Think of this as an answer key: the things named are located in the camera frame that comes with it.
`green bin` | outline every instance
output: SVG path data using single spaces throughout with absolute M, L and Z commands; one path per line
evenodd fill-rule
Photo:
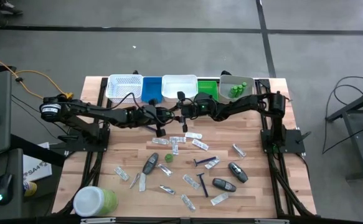
M 198 81 L 198 93 L 207 93 L 212 95 L 216 101 L 219 100 L 216 81 Z

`green container lid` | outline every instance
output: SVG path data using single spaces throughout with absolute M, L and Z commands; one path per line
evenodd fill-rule
M 216 81 L 198 81 L 198 93 L 207 93 L 213 96 L 216 101 L 219 100 L 219 91 L 217 90 Z
M 164 160 L 165 160 L 166 162 L 173 162 L 173 155 L 172 155 L 172 154 L 166 154 L 166 155 L 164 156 Z

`concrete floor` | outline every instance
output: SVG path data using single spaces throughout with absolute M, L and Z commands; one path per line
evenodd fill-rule
M 98 27 L 260 28 L 255 0 L 14 0 L 25 10 L 13 25 Z M 269 29 L 363 30 L 363 0 L 262 0 Z M 363 181 L 344 177 L 360 171 L 350 141 L 321 155 L 325 104 L 336 82 L 363 76 L 363 35 L 269 35 L 276 76 L 286 78 L 296 122 L 303 132 L 306 160 L 318 214 L 363 221 Z M 261 34 L 154 32 L 44 32 L 0 30 L 0 60 L 18 70 L 49 74 L 63 90 L 80 96 L 84 77 L 130 73 L 269 77 Z M 24 75 L 35 92 L 57 91 L 38 75 Z M 347 80 L 363 91 L 362 80 Z M 41 101 L 13 84 L 13 94 L 37 108 Z M 341 88 L 342 100 L 359 96 Z M 332 99 L 329 112 L 342 105 Z M 54 135 L 61 132 L 50 124 Z M 328 126 L 328 144 L 347 136 L 344 123 Z M 57 142 L 19 107 L 12 107 L 12 132 L 35 143 Z M 45 211 L 49 198 L 41 200 Z

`black key fob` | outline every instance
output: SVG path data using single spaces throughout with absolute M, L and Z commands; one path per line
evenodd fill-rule
M 236 163 L 230 162 L 229 169 L 231 170 L 232 174 L 236 176 L 242 183 L 245 183 L 248 180 L 246 173 Z
M 143 173 L 148 175 L 152 172 L 152 170 L 155 168 L 156 166 L 156 162 L 158 161 L 159 155 L 155 152 L 154 154 L 152 154 L 152 156 L 146 161 L 144 168 L 143 168 Z
M 235 192 L 237 190 L 236 186 L 232 185 L 230 182 L 219 178 L 214 178 L 212 184 L 214 185 L 214 187 L 228 192 Z

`wooden table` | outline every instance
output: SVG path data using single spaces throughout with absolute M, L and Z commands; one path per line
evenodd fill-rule
M 102 77 L 86 77 L 81 100 L 97 103 L 99 87 Z M 283 78 L 270 79 L 271 90 L 281 91 L 289 97 L 286 80 Z M 170 108 L 174 103 L 164 103 Z M 286 104 L 286 114 L 283 119 L 288 129 L 296 127 L 291 103 Z M 188 121 L 189 131 L 203 134 L 202 142 L 209 145 L 209 150 L 203 151 L 192 145 L 188 139 L 185 144 L 179 143 L 179 155 L 170 164 L 166 164 L 164 156 L 171 153 L 171 146 L 153 144 L 155 133 L 145 128 L 120 129 L 111 127 L 111 137 L 108 150 L 104 154 L 100 181 L 98 186 L 113 190 L 119 200 L 118 208 L 108 216 L 111 217 L 206 217 L 206 218 L 271 218 L 276 217 L 273 191 L 267 156 L 262 152 L 259 132 L 262 128 L 260 115 L 256 111 L 247 111 L 231 116 L 223 122 L 212 121 L 209 117 Z M 184 136 L 181 125 L 175 121 L 165 127 L 167 136 Z M 247 156 L 240 159 L 232 149 L 235 143 L 241 147 Z M 173 175 L 167 177 L 164 172 L 156 168 L 147 175 L 146 191 L 139 192 L 138 182 L 129 189 L 135 175 L 142 171 L 147 158 L 154 152 L 159 154 L 158 163 L 166 164 Z M 193 159 L 197 161 L 212 156 L 219 156 L 221 162 L 213 169 L 204 166 L 195 167 Z M 61 180 L 55 198 L 53 212 L 59 211 L 72 198 L 80 185 L 86 153 L 76 152 L 64 164 Z M 228 170 L 228 163 L 235 161 L 248 175 L 249 180 L 242 184 Z M 286 170 L 290 187 L 306 206 L 316 213 L 313 196 L 306 167 L 302 160 L 294 154 L 285 154 Z M 125 182 L 115 174 L 114 169 L 120 166 L 130 176 Z M 202 187 L 193 189 L 183 179 L 184 174 L 190 175 L 199 183 L 196 174 L 205 172 L 204 182 L 207 186 L 209 198 L 205 198 Z M 223 191 L 212 186 L 214 177 L 225 179 L 235 186 L 237 191 L 229 193 L 230 197 L 213 206 L 212 198 Z M 175 195 L 168 194 L 159 185 L 171 187 Z M 186 194 L 196 207 L 190 212 L 181 200 L 181 194 Z M 286 212 L 285 195 L 280 191 L 283 209 Z

